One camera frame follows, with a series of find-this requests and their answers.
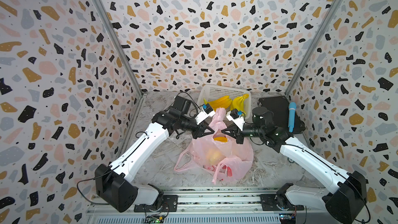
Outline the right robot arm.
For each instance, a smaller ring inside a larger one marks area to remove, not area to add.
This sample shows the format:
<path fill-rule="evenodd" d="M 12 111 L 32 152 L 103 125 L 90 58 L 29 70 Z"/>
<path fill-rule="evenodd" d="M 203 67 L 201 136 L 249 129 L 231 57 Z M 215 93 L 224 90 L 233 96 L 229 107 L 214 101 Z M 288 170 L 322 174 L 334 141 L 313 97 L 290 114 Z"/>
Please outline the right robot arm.
<path fill-rule="evenodd" d="M 293 209 L 297 205 L 328 212 L 342 224 L 352 224 L 366 208 L 366 179 L 358 171 L 341 169 L 306 147 L 286 128 L 278 127 L 273 113 L 265 107 L 253 109 L 252 122 L 246 123 L 238 110 L 227 113 L 233 124 L 222 133 L 242 144 L 245 138 L 258 138 L 263 144 L 290 158 L 319 182 L 323 188 L 306 188 L 292 183 L 284 184 L 276 193 L 280 209 Z"/>

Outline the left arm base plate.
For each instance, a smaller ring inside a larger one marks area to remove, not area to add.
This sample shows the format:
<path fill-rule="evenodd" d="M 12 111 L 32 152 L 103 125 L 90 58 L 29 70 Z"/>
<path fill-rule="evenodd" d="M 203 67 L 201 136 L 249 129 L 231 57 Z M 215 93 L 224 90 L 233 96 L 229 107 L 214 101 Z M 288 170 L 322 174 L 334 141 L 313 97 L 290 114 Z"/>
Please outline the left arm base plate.
<path fill-rule="evenodd" d="M 155 213 L 173 213 L 177 211 L 178 205 L 178 196 L 177 195 L 163 195 L 158 197 L 158 199 L 152 205 L 135 205 L 134 212 L 135 213 L 146 213 L 146 214 L 155 214 Z"/>

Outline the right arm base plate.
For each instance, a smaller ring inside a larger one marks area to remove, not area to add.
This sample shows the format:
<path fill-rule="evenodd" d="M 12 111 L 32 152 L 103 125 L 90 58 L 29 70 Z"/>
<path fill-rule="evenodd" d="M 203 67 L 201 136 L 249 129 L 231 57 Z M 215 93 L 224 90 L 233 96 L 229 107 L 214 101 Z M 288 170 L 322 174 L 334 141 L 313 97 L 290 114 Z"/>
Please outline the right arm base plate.
<path fill-rule="evenodd" d="M 277 194 L 261 194 L 260 204 L 263 211 L 303 211 L 302 205 L 293 205 L 285 197 Z"/>

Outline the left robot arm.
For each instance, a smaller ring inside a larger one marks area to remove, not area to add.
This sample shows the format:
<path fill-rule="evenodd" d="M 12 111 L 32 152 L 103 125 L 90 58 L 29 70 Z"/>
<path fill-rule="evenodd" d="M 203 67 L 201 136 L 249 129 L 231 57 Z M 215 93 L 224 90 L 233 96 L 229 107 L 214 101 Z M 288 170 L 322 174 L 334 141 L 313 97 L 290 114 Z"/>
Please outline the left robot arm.
<path fill-rule="evenodd" d="M 167 109 L 153 115 L 148 128 L 138 140 L 119 158 L 109 165 L 99 165 L 92 178 L 95 181 L 96 194 L 105 205 L 119 212 L 125 212 L 132 205 L 145 205 L 158 210 L 163 205 L 164 192 L 153 185 L 136 185 L 133 180 L 154 150 L 173 133 L 178 136 L 190 132 L 194 139 L 214 134 L 214 130 L 205 121 L 213 117 L 215 110 L 209 105 L 196 105 L 196 115 L 188 115 L 192 99 L 175 96 Z"/>

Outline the pink plastic bag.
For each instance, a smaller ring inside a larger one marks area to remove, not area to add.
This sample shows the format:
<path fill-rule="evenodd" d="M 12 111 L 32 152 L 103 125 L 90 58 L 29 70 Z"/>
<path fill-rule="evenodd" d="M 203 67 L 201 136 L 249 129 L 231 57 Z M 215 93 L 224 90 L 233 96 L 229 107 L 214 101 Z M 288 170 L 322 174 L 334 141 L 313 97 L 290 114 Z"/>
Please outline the pink plastic bag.
<path fill-rule="evenodd" d="M 221 132 L 227 128 L 226 114 L 226 109 L 218 108 L 209 124 L 214 134 L 193 139 L 188 146 L 194 164 L 212 175 L 213 184 L 243 179 L 254 161 L 254 151 L 247 139 L 237 144 L 236 139 Z"/>
<path fill-rule="evenodd" d="M 199 161 L 199 157 L 193 155 L 190 149 L 187 148 L 180 154 L 174 171 L 179 173 L 200 168 L 212 175 L 213 184 L 219 181 L 231 183 L 245 177 L 252 167 L 253 159 L 253 149 L 242 149 L 238 151 L 238 155 L 225 157 L 216 166 L 210 166 L 207 161 Z"/>

